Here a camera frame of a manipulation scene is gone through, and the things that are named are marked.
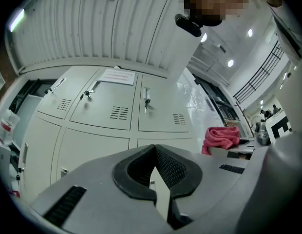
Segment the beige metal locker unit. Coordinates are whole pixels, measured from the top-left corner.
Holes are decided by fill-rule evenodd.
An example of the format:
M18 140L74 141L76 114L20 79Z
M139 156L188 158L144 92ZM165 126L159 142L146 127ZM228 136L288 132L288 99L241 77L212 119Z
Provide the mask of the beige metal locker unit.
M160 77L130 71L135 73L133 85L98 81L106 69L112 68L70 67L38 104L19 159L20 195L26 202L96 158L148 144L199 151L190 116L186 133L138 130L142 76ZM80 101L85 91L91 98Z

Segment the long ceiling light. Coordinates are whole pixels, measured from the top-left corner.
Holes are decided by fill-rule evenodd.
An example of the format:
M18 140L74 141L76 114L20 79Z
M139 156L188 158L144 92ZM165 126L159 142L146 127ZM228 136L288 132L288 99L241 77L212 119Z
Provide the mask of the long ceiling light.
M25 16L25 10L20 9L17 13L17 15L13 18L13 20L9 24L9 31L13 32L15 28L20 24L20 22L23 20Z

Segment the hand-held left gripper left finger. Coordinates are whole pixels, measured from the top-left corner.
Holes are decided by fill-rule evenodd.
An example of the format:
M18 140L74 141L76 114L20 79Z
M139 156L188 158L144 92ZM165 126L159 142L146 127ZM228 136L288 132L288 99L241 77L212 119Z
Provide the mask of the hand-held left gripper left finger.
M166 234L149 188L155 158L149 145L88 161L44 190L32 213L51 234Z

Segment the black metal railing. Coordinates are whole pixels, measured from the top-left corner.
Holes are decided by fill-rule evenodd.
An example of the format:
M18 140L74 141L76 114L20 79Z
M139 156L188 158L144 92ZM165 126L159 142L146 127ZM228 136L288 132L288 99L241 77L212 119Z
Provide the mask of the black metal railing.
M230 92L234 101L248 107L252 97L260 96L277 82L288 61L279 40L273 45L259 44L232 80Z

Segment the white paper notice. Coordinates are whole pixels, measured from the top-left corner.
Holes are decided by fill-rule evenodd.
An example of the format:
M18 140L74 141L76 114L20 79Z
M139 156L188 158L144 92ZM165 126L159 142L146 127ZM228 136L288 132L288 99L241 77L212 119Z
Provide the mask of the white paper notice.
M98 81L117 84L133 85L135 73L125 72L120 69L106 69Z

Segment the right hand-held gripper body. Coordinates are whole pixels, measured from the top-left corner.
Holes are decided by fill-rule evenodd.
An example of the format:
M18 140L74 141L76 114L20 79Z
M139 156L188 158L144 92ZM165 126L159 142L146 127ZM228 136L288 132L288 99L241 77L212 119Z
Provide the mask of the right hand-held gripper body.
M302 132L288 120L272 126L258 181L236 234L302 234Z

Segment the white water dispenser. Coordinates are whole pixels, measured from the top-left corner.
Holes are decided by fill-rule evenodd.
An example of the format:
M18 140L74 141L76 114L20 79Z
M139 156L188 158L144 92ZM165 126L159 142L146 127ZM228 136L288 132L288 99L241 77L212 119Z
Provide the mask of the white water dispenser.
M10 148L0 145L0 175L9 174L10 156Z

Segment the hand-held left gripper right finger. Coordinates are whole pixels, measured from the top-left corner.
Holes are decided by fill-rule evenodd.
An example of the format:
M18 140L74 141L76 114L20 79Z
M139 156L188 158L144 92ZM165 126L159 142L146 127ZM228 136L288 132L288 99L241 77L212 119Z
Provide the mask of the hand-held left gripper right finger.
M170 190L169 213L154 234L236 234L245 200L234 187L248 161L155 145L156 168Z

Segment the person's white shirt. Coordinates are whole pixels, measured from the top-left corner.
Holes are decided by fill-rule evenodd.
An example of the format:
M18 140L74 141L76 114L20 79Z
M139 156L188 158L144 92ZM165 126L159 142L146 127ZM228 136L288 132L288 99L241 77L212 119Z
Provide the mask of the person's white shirt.
M279 7L270 3L268 6L277 26L279 43L289 60L297 66L302 59L302 27L284 0Z

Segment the red cloth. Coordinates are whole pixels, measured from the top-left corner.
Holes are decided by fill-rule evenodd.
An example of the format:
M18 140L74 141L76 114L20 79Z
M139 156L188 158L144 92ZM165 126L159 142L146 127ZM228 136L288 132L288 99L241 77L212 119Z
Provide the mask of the red cloth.
M228 150L240 142L238 127L209 127L205 134L201 153L211 155L212 147Z

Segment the large clear water bottle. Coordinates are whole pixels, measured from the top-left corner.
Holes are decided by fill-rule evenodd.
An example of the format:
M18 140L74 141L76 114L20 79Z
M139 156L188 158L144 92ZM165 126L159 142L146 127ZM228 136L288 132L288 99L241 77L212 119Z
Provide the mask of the large clear water bottle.
M18 115L7 109L0 121L0 141L8 146L13 141L13 133L16 125L20 121Z

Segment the grey metal cabinet door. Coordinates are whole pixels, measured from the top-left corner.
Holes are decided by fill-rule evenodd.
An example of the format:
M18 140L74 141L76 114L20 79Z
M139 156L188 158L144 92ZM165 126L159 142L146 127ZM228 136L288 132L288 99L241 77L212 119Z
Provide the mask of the grey metal cabinet door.
M145 100L150 103L145 113ZM189 132L187 107L177 84L165 79L143 75L138 130L142 132Z

